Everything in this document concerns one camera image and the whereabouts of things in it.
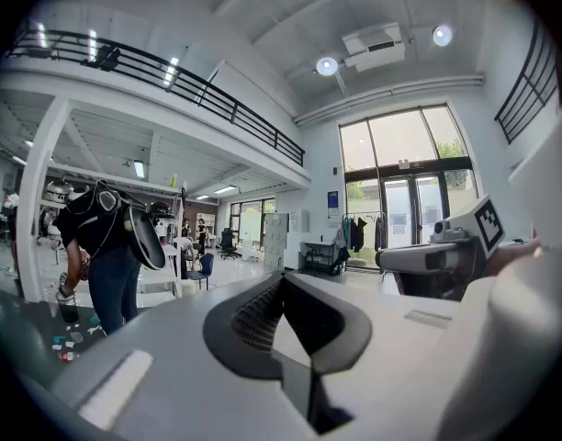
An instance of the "poster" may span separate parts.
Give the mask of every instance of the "poster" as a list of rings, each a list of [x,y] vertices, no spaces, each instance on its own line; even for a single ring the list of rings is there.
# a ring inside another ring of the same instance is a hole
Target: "poster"
[[[338,215],[338,191],[328,191],[328,217]]]

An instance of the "black metal railing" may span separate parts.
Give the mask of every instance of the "black metal railing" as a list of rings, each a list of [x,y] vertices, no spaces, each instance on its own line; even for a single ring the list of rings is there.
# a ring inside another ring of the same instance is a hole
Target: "black metal railing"
[[[95,39],[96,54],[93,59],[89,53],[88,35],[55,30],[46,30],[44,34],[46,47],[42,47],[37,30],[22,31],[5,57],[76,62],[154,85],[226,119],[303,166],[304,150],[283,132],[233,96],[183,67],[172,66],[161,57],[103,38]],[[172,78],[165,82],[169,67],[173,67]]]
[[[535,23],[526,61],[510,94],[495,115],[508,143],[526,129],[555,93],[555,69],[553,41]]]

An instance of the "tree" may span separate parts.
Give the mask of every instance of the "tree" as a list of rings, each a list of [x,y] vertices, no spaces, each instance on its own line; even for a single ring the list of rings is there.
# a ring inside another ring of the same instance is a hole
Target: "tree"
[[[353,181],[346,185],[346,197],[349,201],[367,201],[365,191],[363,191],[362,181]]]
[[[466,156],[465,149],[463,149],[463,144],[458,138],[455,138],[452,144],[436,141],[436,148],[438,149],[440,158],[456,158]]]
[[[452,144],[436,142],[436,148],[440,158],[456,158],[466,156],[463,144],[458,138],[455,138]],[[446,185],[449,189],[464,189],[466,184],[467,170],[457,170],[444,172]]]

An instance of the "doorway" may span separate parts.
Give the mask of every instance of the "doorway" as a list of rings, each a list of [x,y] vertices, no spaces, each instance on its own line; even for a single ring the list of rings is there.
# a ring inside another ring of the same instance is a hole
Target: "doorway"
[[[428,243],[434,224],[448,217],[443,174],[402,175],[381,180],[388,248]]]

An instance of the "round ceiling light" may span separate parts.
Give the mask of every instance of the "round ceiling light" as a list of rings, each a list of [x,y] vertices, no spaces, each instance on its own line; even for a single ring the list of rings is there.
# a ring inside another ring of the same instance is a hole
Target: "round ceiling light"
[[[334,75],[338,70],[338,63],[332,57],[322,57],[316,64],[320,75]]]
[[[453,40],[453,31],[446,25],[440,25],[434,28],[432,37],[438,46],[448,46],[450,41]]]

